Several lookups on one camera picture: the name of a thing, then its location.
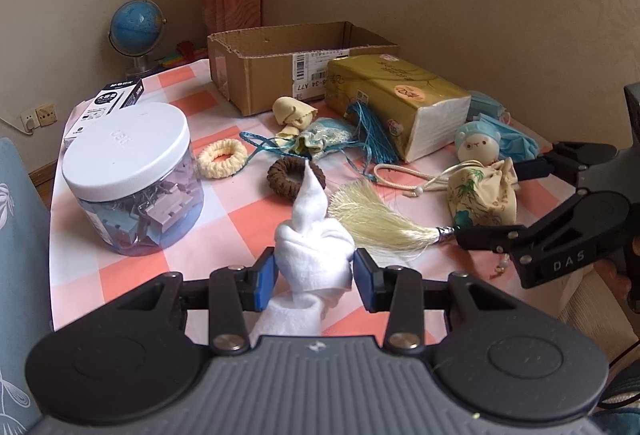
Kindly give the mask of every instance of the human hand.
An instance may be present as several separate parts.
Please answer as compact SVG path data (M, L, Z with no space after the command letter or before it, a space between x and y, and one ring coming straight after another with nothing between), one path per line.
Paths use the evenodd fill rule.
M613 296L618 301L626 301L626 295L631 290L631 280L622 274L618 274L615 264L607 259L598 260L593 264L593 268L609 287Z

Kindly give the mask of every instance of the yellow tissue packaging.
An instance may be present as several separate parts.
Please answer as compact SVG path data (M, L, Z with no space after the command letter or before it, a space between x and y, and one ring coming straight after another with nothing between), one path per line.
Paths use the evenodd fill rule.
M351 102L366 104L406 162L453 142L471 102L466 90L390 54L330 61L324 98L340 115Z

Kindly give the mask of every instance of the brown scrunchie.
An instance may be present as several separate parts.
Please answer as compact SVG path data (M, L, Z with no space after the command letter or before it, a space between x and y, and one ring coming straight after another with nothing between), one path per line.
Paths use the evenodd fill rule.
M316 174L322 189L324 189L326 187L324 173L311 161L309 161L309 166ZM292 173L297 173L300 177L303 177L305 174L305 161L298 157L283 157L276 160L269 168L267 182L276 195L284 196L286 199L294 201L302 184L289 178L289 174Z

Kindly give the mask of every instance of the blue tassel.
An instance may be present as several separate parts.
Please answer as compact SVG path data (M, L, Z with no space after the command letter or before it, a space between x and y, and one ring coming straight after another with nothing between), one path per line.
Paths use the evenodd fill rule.
M399 164L400 158L394 145L386 135L378 116L360 101L352 102L347 113L358 116L358 131L364 132L364 145L375 164Z

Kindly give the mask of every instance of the cable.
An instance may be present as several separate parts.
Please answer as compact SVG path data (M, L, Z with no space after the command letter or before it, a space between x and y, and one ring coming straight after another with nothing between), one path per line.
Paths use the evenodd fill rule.
M634 344L632 344L628 349L626 349L624 352L622 352L622 354L620 354L618 357L616 357L613 361L611 361L609 363L609 368L613 368L613 365L615 365L620 359L622 359L623 357L625 357L626 354L628 354L629 352L631 352L634 348L636 348L636 346L640 345L640 339L638 339L638 341L636 341Z
M19 131L23 135L33 135L33 129L35 128L34 123L31 122L31 121L33 121L33 119L29 119L27 121L27 126L29 126L30 122L31 122L32 125L34 125L33 128L30 128L31 131L24 131L23 129L18 128L17 126L15 126L14 124L11 124L9 121L3 119L2 117L0 117L0 121L4 122L7 126L11 126L13 129Z
M376 177L376 182L382 186L387 186L389 188L393 188L395 190L402 190L405 196L420 196L425 191L444 191L447 189L447 183L449 182L449 177L447 175L458 171L462 168L468 167L476 167L476 168L484 168L484 164L477 160L467 160L461 162L460 164L456 164L450 168L444 170L440 175L433 176L428 175L427 173L422 173L417 170L412 170L410 168L405 168L404 166L395 166L393 164L376 164L373 168L373 174ZM413 175L414 177L419 177L420 179L424 179L427 182L420 184L418 186L408 186L406 184L396 184L395 182L391 182L390 180L384 179L380 174L378 174L379 170L389 170L389 171L398 171L400 173L407 173L408 175Z
M616 357L613 361L611 361L609 363L609 368L613 368L613 366L623 357L625 357L626 354L628 354L629 352L631 352L634 348L636 348L638 345L640 345L640 339L638 341L636 341L635 343L633 343L628 349L626 349L625 351L623 351L618 357ZM640 393L636 393L635 395L632 395L631 397L627 398L627 399L623 399L622 401L618 401L618 402L605 402L608 401L609 399L612 399L613 397L615 397L616 395L613 395L612 397L608 398L608 399L604 399L598 402L598 407L605 409L605 410L610 410L610 409L615 409L615 408L622 408L625 406L628 406L629 404L632 404L636 401L638 401L640 399Z

